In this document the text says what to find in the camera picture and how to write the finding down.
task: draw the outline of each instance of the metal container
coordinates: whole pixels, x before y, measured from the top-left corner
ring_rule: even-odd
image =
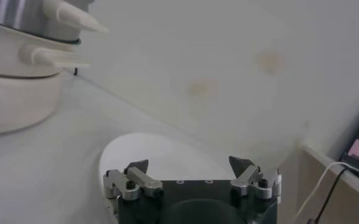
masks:
[[[0,0],[0,25],[31,35],[62,43],[79,43],[80,29],[76,29],[44,14],[45,0]],[[88,12],[94,0],[65,0]]]

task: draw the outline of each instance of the black rim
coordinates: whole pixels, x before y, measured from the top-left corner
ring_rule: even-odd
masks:
[[[56,38],[51,38],[51,37],[44,37],[40,34],[37,34],[37,33],[32,33],[32,32],[28,32],[28,31],[25,31],[25,30],[18,30],[18,29],[14,29],[12,27],[8,27],[8,26],[5,26],[3,24],[0,24],[0,26],[2,27],[6,27],[8,29],[12,29],[12,30],[15,30],[15,31],[19,31],[19,32],[22,32],[22,33],[26,33],[26,34],[29,34],[29,35],[33,35],[33,36],[36,36],[36,37],[40,37],[40,38],[43,38],[43,39],[47,39],[47,40],[51,40],[51,41],[56,41],[56,42],[59,42],[59,43],[64,43],[64,44],[72,44],[72,45],[79,45],[82,41],[80,40],[80,38],[76,39],[76,40],[60,40],[60,39],[56,39]]]

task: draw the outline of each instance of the metal bracket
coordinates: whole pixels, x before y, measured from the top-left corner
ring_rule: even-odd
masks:
[[[279,170],[266,172],[263,178],[255,185],[255,196],[259,199],[270,199],[277,197],[278,203],[281,201],[282,175]]]
[[[140,197],[140,186],[130,181],[119,170],[108,170],[104,175],[105,196],[108,199],[122,196],[124,200],[133,201]]]
[[[246,196],[249,186],[253,182],[261,180],[262,176],[263,174],[259,172],[258,167],[250,165],[237,179],[231,180],[230,185],[240,196]]]
[[[140,185],[144,189],[144,194],[148,197],[156,197],[163,192],[163,183],[161,181],[152,179],[137,167],[128,168],[127,177]]]

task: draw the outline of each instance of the white wall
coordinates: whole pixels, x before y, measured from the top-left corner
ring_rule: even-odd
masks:
[[[214,149],[335,155],[359,115],[359,0],[96,1],[81,75]]]

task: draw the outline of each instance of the white bowl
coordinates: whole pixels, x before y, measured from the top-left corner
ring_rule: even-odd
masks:
[[[61,75],[39,79],[0,77],[0,133],[30,126],[48,117],[61,92]]]
[[[34,44],[50,49],[71,51],[73,45],[63,44],[0,26],[0,75],[17,77],[46,77],[62,71],[44,65],[27,65],[20,59],[20,49]]]

